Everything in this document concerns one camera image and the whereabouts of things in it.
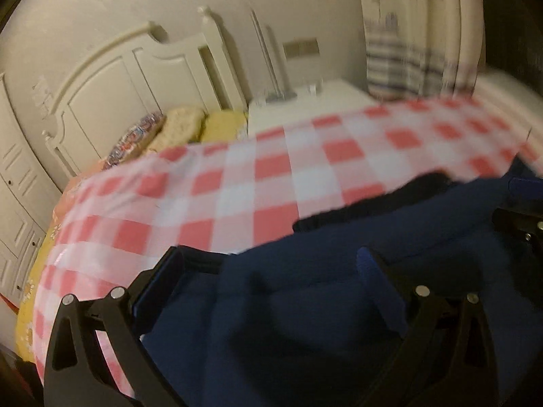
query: black metal bracket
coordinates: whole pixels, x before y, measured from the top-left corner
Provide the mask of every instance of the black metal bracket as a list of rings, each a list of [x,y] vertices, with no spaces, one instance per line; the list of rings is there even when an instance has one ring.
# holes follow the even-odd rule
[[[509,181],[510,202],[496,209],[492,223],[496,231],[531,244],[543,258],[543,180],[515,177]]]
[[[80,302],[73,295],[62,299],[45,365],[45,406],[186,406],[139,337],[152,329],[185,271],[219,273],[224,254],[214,254],[202,264],[194,253],[197,250],[192,248],[172,247],[154,269],[140,273],[127,289],[114,288],[102,299]],[[398,352],[358,405],[498,405],[493,346],[477,296],[462,301],[440,298],[394,276],[376,254],[375,258],[385,280],[405,302],[408,329]],[[107,332],[136,400],[120,393],[115,385],[97,330]],[[428,360],[436,333],[443,339],[433,355],[431,372],[421,378],[420,368]]]

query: pillow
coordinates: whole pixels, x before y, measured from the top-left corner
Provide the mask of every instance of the pillow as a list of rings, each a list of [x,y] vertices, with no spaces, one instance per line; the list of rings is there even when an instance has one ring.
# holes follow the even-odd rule
[[[180,147],[198,141],[205,113],[198,107],[179,107],[166,113],[162,130],[147,146],[144,154],[158,153],[169,147]]]
[[[104,170],[137,158],[164,124],[162,112],[149,113],[128,129],[105,160]]]
[[[247,136],[246,114],[223,110],[207,117],[201,142],[230,142],[246,139]]]

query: white wall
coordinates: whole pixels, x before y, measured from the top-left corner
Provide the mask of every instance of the white wall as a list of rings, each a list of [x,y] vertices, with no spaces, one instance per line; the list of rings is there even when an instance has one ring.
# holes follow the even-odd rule
[[[248,99],[271,87],[259,42],[247,10],[252,5],[262,25],[279,44],[317,37],[320,58],[287,62],[292,85],[344,77],[366,83],[366,58],[360,0],[23,0],[0,35],[0,72],[25,135],[55,183],[67,179],[48,153],[32,86],[44,75],[53,92],[67,73],[94,47],[147,20],[164,27],[175,41],[199,31],[197,6],[207,4],[222,18],[230,54]]]

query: metal screw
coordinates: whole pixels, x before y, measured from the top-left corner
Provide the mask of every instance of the metal screw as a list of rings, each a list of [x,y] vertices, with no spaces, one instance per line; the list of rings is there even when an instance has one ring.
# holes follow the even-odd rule
[[[419,296],[419,297],[428,297],[430,295],[430,289],[428,289],[426,286],[424,285],[420,285],[420,286],[417,286],[415,288],[415,293]]]
[[[469,293],[467,299],[471,304],[479,303],[479,295],[476,293]]]
[[[124,288],[121,288],[120,286],[117,288],[113,288],[109,295],[111,295],[111,298],[114,299],[121,298],[124,295]]]
[[[64,295],[62,298],[62,304],[64,306],[68,306],[69,304],[72,304],[73,302],[73,295],[69,293],[68,295]]]

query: white nightstand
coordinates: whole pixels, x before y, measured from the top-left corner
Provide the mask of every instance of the white nightstand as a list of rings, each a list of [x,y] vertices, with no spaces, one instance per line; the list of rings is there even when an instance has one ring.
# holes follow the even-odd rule
[[[295,91],[298,97],[286,102],[266,104],[264,99],[253,99],[249,105],[249,136],[290,123],[378,104],[366,92],[343,80],[323,83],[316,95],[311,94],[307,86]]]

